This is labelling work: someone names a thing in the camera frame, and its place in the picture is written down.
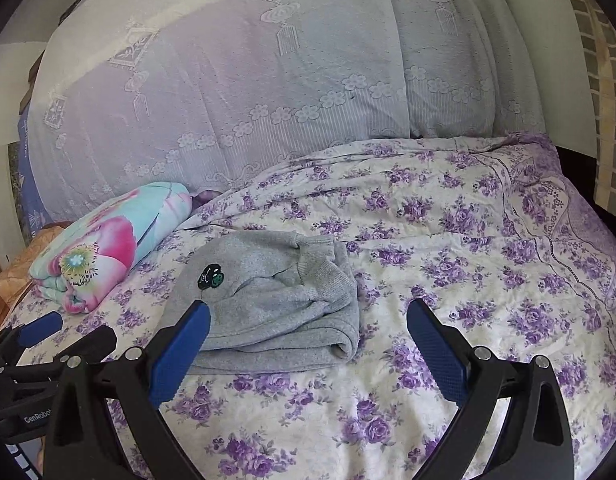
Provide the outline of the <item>grey fleece pants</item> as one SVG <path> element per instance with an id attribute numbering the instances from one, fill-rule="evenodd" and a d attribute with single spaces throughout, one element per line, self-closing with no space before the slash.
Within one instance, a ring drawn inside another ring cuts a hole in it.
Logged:
<path id="1" fill-rule="evenodd" d="M 158 325 L 194 301 L 209 307 L 199 374 L 306 372 L 345 364 L 360 342 L 357 281 L 344 243 L 283 231 L 238 231 L 183 266 Z"/>

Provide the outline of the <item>brown orange floral pillow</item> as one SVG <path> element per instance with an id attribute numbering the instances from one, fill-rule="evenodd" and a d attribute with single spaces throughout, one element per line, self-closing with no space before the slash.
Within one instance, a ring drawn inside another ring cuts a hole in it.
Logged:
<path id="1" fill-rule="evenodd" d="M 37 233 L 7 269 L 0 272 L 0 327 L 31 288 L 29 269 L 35 258 L 69 226 L 69 222 L 49 224 Z"/>

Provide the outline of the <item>folded teal pink floral quilt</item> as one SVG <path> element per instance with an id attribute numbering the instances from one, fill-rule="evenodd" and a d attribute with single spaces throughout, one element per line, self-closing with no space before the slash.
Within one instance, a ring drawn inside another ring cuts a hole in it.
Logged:
<path id="1" fill-rule="evenodd" d="M 180 183 L 153 182 L 107 200 L 38 255 L 29 268 L 34 291 L 71 314 L 95 310 L 191 211 Z"/>

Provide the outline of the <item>blue patterned cloth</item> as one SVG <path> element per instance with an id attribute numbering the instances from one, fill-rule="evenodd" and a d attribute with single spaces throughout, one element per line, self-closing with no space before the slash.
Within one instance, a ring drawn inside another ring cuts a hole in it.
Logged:
<path id="1" fill-rule="evenodd" d="M 24 225 L 32 237 L 35 237 L 47 224 L 51 217 L 44 207 L 30 162 L 30 149 L 28 144 L 28 108 L 26 106 L 17 123 L 20 147 L 18 148 L 18 177 L 20 178 L 20 202 L 23 207 Z"/>

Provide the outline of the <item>purple floral bed sheet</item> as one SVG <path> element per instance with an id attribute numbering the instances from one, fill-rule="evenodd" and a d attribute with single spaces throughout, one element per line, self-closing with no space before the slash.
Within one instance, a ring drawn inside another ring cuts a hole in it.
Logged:
<path id="1" fill-rule="evenodd" d="M 616 442 L 616 240 L 539 136 L 355 142 L 285 162 L 197 209 L 24 362 L 100 325 L 120 348 L 145 344 L 189 256 L 243 230 L 346 245 L 360 349 L 323 372 L 187 378 L 161 410 L 205 477 L 411 478 L 455 411 L 405 327 L 415 298 L 500 358 L 550 359 L 577 478 Z"/>

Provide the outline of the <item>brick pattern curtain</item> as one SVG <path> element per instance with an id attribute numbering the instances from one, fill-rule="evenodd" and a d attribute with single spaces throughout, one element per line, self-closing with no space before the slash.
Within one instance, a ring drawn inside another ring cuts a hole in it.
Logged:
<path id="1" fill-rule="evenodd" d="M 570 0 L 596 125 L 594 202 L 616 217 L 616 29 L 596 0 Z"/>

